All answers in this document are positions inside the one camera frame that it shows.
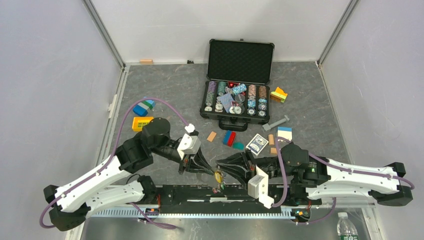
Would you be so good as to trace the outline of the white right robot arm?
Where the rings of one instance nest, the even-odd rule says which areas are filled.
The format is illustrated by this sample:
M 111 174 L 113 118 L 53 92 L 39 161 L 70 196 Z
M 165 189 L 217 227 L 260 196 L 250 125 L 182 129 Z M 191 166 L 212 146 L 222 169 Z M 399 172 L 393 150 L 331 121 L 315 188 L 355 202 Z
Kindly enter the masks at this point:
M 315 156 L 293 142 L 277 156 L 256 158 L 251 150 L 217 160 L 217 167 L 253 189 L 253 178 L 264 173 L 269 179 L 281 177 L 279 205 L 321 204 L 323 198 L 374 199 L 379 205 L 403 207 L 413 200 L 412 186 L 402 185 L 406 174 L 401 162 L 384 167 L 364 167 Z

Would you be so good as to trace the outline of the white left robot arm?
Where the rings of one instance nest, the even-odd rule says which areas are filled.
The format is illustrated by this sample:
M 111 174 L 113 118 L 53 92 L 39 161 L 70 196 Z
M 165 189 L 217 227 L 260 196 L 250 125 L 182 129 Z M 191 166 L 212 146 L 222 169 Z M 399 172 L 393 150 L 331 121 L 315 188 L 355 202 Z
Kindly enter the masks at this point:
M 44 197 L 51 227 L 65 232 L 81 225 L 102 210 L 121 204 L 151 204 L 158 200 L 157 187 L 150 176 L 141 175 L 124 185 L 109 185 L 135 175 L 153 164 L 159 155 L 178 164 L 178 172 L 214 175 L 201 151 L 201 141 L 193 125 L 177 140 L 170 137 L 171 125 L 157 117 L 142 127 L 141 132 L 126 140 L 102 163 L 78 179 L 63 186 L 49 185 Z

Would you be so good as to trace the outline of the yellow key tag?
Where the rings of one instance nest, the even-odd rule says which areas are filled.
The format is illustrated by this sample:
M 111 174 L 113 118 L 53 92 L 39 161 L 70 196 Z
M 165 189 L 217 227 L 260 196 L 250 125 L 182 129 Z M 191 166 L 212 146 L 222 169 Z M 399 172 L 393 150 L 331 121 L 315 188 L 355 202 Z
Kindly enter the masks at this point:
M 216 171 L 214 173 L 214 178 L 219 184 L 221 184 L 224 181 L 224 177 L 220 171 Z

